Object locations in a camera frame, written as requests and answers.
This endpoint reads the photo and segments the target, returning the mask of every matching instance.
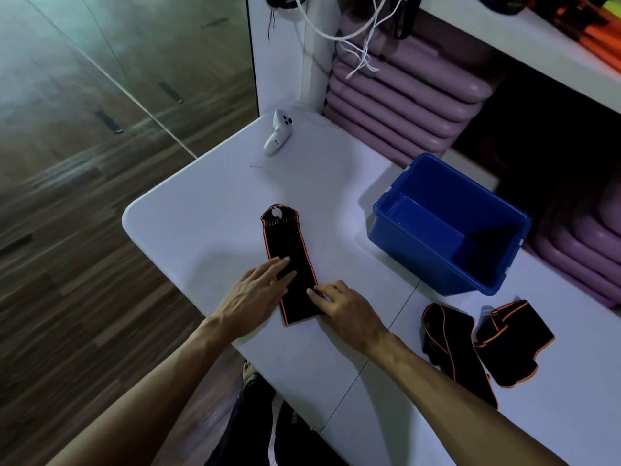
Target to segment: forearm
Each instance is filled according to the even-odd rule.
[[[198,383],[230,343],[208,319],[51,462],[53,466],[150,465]]]
[[[563,465],[477,396],[386,334],[369,357],[399,385],[458,466]]]

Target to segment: white cord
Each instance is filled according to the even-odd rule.
[[[377,21],[377,17],[379,16],[379,12],[381,11],[381,9],[384,7],[384,3],[386,2],[386,0],[382,0],[379,3],[379,6],[377,6],[377,2],[376,0],[373,0],[373,8],[375,8],[375,12],[373,13],[373,16],[369,19],[369,21],[367,21],[365,23],[364,26],[362,26],[359,30],[355,31],[352,34],[348,34],[347,36],[342,36],[342,37],[336,37],[336,36],[330,36],[330,34],[326,34],[322,31],[320,31],[319,29],[317,29],[315,27],[315,25],[311,22],[311,20],[308,19],[308,16],[306,15],[306,12],[304,11],[303,7],[302,7],[302,3],[300,0],[296,0],[296,3],[298,5],[298,9],[302,12],[302,16],[304,16],[304,19],[306,20],[306,22],[309,24],[309,26],[311,28],[313,28],[313,30],[319,34],[321,37],[324,37],[326,39],[329,39],[331,41],[338,41],[341,45],[341,47],[343,47],[343,49],[345,49],[347,52],[350,52],[352,54],[354,54],[356,56],[356,58],[360,61],[360,63],[358,64],[358,66],[352,70],[351,72],[349,72],[349,74],[347,75],[347,79],[351,78],[352,75],[357,72],[358,70],[360,70],[361,68],[367,67],[371,72],[377,72],[379,71],[378,68],[373,67],[369,61],[371,59],[371,57],[368,54],[369,51],[369,42],[371,41],[371,38],[373,37],[373,32],[375,31],[375,28],[382,24],[384,21],[386,21],[387,19],[389,19],[390,17],[392,17],[393,14],[396,13],[397,9],[399,8],[399,5],[401,3],[402,0],[399,0],[397,2],[397,6],[394,7],[392,13],[390,13],[388,16],[386,16],[384,19],[382,19],[381,21]],[[349,39],[352,39],[354,37],[356,37],[357,35],[361,34],[364,30],[366,30],[369,26],[371,26],[371,24],[373,24],[373,26],[371,27],[371,30],[369,31],[368,36],[365,38],[365,41],[363,43],[363,47],[360,48],[358,46],[356,46],[355,44],[349,42]],[[351,46],[354,50],[348,49],[347,46]]]

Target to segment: black pants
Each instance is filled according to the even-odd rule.
[[[274,388],[261,377],[242,390],[227,429],[205,466],[269,465],[271,402],[275,394]],[[283,403],[278,415],[275,437],[274,455],[278,466],[346,466],[287,403]]]

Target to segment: white vr controller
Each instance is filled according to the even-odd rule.
[[[291,137],[293,133],[293,126],[291,125],[291,118],[282,109],[277,109],[274,113],[274,133],[269,136],[268,141],[263,146],[265,155],[274,155],[287,139]]]

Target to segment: blue plastic bin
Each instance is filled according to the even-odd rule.
[[[496,294],[530,227],[522,211],[428,153],[373,211],[371,242],[443,296]]]

